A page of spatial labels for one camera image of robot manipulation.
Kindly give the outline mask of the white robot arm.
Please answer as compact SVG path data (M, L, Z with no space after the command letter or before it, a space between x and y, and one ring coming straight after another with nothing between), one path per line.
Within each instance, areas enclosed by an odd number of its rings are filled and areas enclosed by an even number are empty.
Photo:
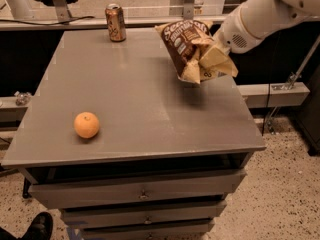
M238 70L230 53L243 54L271 34L320 15L320 0L247 0L233 10L212 36L206 26L196 27L191 41L195 54L183 67L179 79L198 84L222 74L235 77Z

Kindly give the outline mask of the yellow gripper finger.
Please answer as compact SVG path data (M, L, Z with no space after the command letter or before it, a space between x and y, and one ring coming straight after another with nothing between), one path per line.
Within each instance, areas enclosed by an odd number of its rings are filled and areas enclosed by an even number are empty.
M180 79L185 82L199 84L200 83L200 66L199 66L200 50L195 48L193 53L184 54L182 62L184 64Z
M238 70L231 58L217 47L210 47L199 60L202 78L216 78L220 73L236 77Z

